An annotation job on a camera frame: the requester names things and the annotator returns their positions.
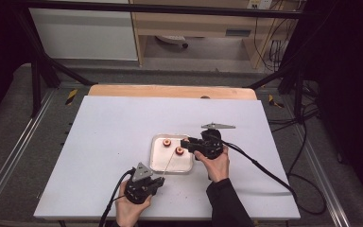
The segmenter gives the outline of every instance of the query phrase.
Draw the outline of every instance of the metal stand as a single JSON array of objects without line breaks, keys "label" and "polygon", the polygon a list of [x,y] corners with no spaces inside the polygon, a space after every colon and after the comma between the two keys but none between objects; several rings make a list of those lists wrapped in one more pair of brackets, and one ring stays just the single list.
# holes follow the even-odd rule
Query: metal stand
[{"label": "metal stand", "polygon": [[27,43],[30,45],[31,55],[33,56],[33,62],[31,63],[32,71],[32,87],[33,87],[33,112],[31,117],[34,117],[41,108],[41,80],[40,76],[43,77],[48,87],[58,88],[61,85],[61,80],[58,78],[56,71],[60,70],[62,73],[77,80],[84,85],[94,85],[96,82],[91,82],[88,79],[83,78],[77,73],[66,68],[57,61],[51,59],[44,51],[43,44],[38,37],[38,33],[31,27],[30,22],[25,16],[25,9],[21,6],[9,6],[7,13],[11,13],[14,19],[11,23],[15,27],[22,29],[27,38]]}]

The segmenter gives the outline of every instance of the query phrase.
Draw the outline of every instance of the hand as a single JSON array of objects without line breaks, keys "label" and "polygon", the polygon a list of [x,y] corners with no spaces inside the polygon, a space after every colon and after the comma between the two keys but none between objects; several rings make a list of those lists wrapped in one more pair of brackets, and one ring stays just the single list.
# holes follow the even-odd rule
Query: hand
[{"label": "hand", "polygon": [[224,179],[229,178],[229,156],[228,156],[228,147],[223,146],[223,152],[214,160],[208,159],[201,152],[194,151],[194,155],[196,155],[197,159],[202,161],[208,171],[209,178],[218,183]]},{"label": "hand", "polygon": [[[120,184],[119,196],[125,195],[126,183]],[[148,196],[143,204],[134,204],[126,197],[116,200],[116,222],[121,227],[132,227],[137,222],[141,213],[151,205],[152,195]]]}]

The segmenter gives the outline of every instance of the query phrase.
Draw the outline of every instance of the small tray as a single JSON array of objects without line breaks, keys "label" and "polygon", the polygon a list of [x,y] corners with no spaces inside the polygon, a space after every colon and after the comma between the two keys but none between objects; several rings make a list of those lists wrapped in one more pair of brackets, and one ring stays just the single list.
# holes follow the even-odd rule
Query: small tray
[{"label": "small tray", "polygon": [[[175,152],[176,147],[181,145],[181,140],[187,137],[188,135],[184,134],[155,135],[152,139],[150,168],[157,173],[164,173],[165,170],[165,174],[188,173],[193,168],[193,154],[188,152],[187,149],[184,150],[182,155]],[[164,146],[164,139],[170,139],[171,144],[169,147]]]}]

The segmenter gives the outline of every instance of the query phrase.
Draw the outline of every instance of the white tabletop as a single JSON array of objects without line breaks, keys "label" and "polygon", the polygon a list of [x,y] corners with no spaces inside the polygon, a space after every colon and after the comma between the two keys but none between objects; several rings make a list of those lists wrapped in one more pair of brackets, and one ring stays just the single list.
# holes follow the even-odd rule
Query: white tabletop
[{"label": "white tabletop", "polygon": [[[235,125],[236,129],[220,130],[222,139],[287,182],[260,101],[86,96],[34,216],[100,219],[120,177],[139,162],[149,166],[156,134],[200,138],[200,126],[212,122]],[[234,150],[230,160],[230,178],[251,218],[300,218],[287,189]],[[212,208],[205,193],[209,183],[199,161],[187,174],[166,175],[141,219],[210,218]],[[114,214],[113,205],[108,218]]]}]

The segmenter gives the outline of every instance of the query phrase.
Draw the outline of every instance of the power cord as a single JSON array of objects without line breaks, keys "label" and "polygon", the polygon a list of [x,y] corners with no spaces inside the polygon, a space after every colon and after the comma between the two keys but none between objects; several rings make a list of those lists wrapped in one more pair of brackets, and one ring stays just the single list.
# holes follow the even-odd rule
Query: power cord
[{"label": "power cord", "polygon": [[287,190],[289,190],[291,192],[291,195],[294,198],[294,201],[297,202],[297,199],[298,199],[297,194],[290,185],[288,185],[287,183],[282,181],[280,178],[275,176],[273,173],[269,172],[266,168],[264,168],[261,164],[259,164],[258,161],[252,159],[246,152],[244,152],[244,150],[242,148],[239,148],[237,145],[234,145],[232,143],[228,143],[222,139],[219,139],[216,136],[213,136],[210,134],[207,134],[207,136],[212,137],[212,138],[216,139],[217,141],[220,141],[223,145],[226,145],[227,147],[234,149],[235,151],[239,152],[241,155],[243,155],[244,157],[249,159],[255,166],[257,166],[261,171],[263,171],[265,174],[267,174],[271,179],[275,180],[277,183],[281,184],[283,187],[285,187]]},{"label": "power cord", "polygon": [[104,226],[106,217],[108,216],[109,212],[111,211],[113,202],[120,199],[120,198],[122,198],[122,197],[124,197],[124,196],[126,196],[126,195],[124,195],[124,196],[120,196],[120,197],[118,197],[116,199],[114,198],[114,195],[116,195],[117,189],[119,188],[120,184],[123,182],[123,179],[125,179],[125,177],[128,174],[132,174],[133,171],[134,171],[134,169],[131,169],[131,170],[125,172],[125,174],[123,174],[123,176],[120,178],[119,182],[117,183],[117,186],[114,188],[111,199],[108,202],[107,208],[105,209],[104,213],[102,214],[101,220],[99,221],[99,227]]},{"label": "power cord", "polygon": [[261,62],[264,64],[264,66],[269,70],[272,71],[272,69],[270,67],[272,67],[271,65],[267,64],[264,60],[264,58],[262,57],[261,53],[258,50],[258,47],[256,45],[256,32],[257,32],[257,28],[258,28],[258,17],[255,18],[255,29],[254,29],[254,47],[255,47],[255,51],[257,52],[257,54],[259,55],[259,58],[261,59]]},{"label": "power cord", "polygon": [[[307,140],[307,127],[305,125],[305,120],[310,119],[310,118],[312,118],[313,116],[315,116],[315,115],[317,115],[319,113],[318,108],[305,113],[306,108],[308,108],[308,107],[310,107],[310,106],[312,106],[314,104],[315,104],[314,102],[310,103],[310,104],[304,106],[303,109],[302,109],[302,119],[304,119],[304,121],[302,122],[302,126],[304,128],[304,136],[303,136],[303,139],[302,139],[302,145],[300,147],[300,150],[299,150],[298,154],[296,155],[296,157],[295,157],[295,159],[293,161],[293,164],[290,166],[290,169],[287,171],[286,176],[287,176],[288,179],[290,179],[290,177],[295,177],[295,178],[298,178],[298,179],[300,179],[302,181],[305,181],[305,182],[309,183],[311,186],[313,186],[319,192],[319,194],[321,196],[321,199],[322,199],[322,208],[319,211],[310,211],[307,208],[304,208],[299,203],[297,203],[297,206],[301,210],[303,210],[304,212],[306,212],[308,214],[321,215],[326,211],[326,208],[327,208],[326,207],[326,199],[325,199],[323,193],[321,192],[321,190],[314,183],[312,183],[311,181],[309,181],[305,177],[303,177],[301,175],[298,175],[298,174],[295,174],[295,173],[292,173],[294,166],[297,164],[298,160],[300,159],[300,157],[301,157],[301,155],[303,153],[303,148],[305,147],[305,142]],[[288,126],[291,126],[291,125],[294,125],[296,123],[298,123],[298,120],[296,118],[295,119],[289,119],[289,120],[270,120],[269,121],[269,124],[286,124],[286,126],[281,127],[280,129],[284,129],[284,128],[286,128]]]}]

